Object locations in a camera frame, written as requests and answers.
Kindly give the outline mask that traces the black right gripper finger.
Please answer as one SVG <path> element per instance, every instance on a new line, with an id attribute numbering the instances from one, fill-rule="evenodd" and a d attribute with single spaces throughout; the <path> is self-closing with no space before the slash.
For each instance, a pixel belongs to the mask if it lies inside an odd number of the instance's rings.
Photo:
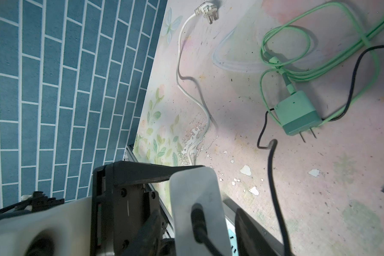
<path id="1" fill-rule="evenodd" d="M 267 238 L 241 208 L 236 210 L 235 232 L 240 256 L 284 256 L 284 248 Z"/>

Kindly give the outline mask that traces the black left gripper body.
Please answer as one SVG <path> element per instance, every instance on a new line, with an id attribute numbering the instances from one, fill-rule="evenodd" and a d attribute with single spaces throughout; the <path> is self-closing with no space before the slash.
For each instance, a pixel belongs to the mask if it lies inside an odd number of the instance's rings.
<path id="1" fill-rule="evenodd" d="M 91 256 L 203 256 L 205 245 L 190 235 L 166 238 L 169 224 L 158 191 L 151 183 L 197 166 L 118 161 L 93 171 Z"/>

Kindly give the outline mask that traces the white USB charger adapter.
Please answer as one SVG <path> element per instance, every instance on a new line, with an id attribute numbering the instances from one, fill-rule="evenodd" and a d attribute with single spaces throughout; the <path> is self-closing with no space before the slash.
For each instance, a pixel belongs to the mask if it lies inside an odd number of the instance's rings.
<path id="1" fill-rule="evenodd" d="M 178 256 L 230 256 L 216 172 L 206 166 L 172 167 L 170 203 Z"/>

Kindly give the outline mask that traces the light green charger with prongs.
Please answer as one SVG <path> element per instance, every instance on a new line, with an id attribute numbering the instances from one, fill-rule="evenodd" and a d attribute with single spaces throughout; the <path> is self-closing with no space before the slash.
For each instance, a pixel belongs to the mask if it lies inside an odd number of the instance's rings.
<path id="1" fill-rule="evenodd" d="M 289 136 L 300 135 L 304 143 L 302 132 L 310 131 L 316 139 L 313 128 L 322 124 L 323 120 L 304 91 L 297 91 L 274 107 L 277 118 Z"/>

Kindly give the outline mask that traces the white power strip colourful sockets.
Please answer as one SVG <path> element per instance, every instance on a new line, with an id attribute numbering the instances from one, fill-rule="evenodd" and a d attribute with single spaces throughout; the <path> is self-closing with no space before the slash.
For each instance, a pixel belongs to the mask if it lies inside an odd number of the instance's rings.
<path id="1" fill-rule="evenodd" d="M 228 226 L 228 236 L 229 236 L 229 241 L 231 246 L 231 253 L 233 256 L 237 256 L 239 252 L 237 248 L 237 237 L 235 234 L 234 226 Z"/>

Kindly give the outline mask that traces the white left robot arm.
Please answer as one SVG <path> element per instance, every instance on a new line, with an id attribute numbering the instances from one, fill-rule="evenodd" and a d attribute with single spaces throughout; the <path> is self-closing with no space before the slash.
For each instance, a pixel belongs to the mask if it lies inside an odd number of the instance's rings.
<path id="1" fill-rule="evenodd" d="M 119 161 L 93 172 L 92 195 L 0 213 L 0 256 L 207 256 L 193 206 L 216 175 L 204 166 Z"/>

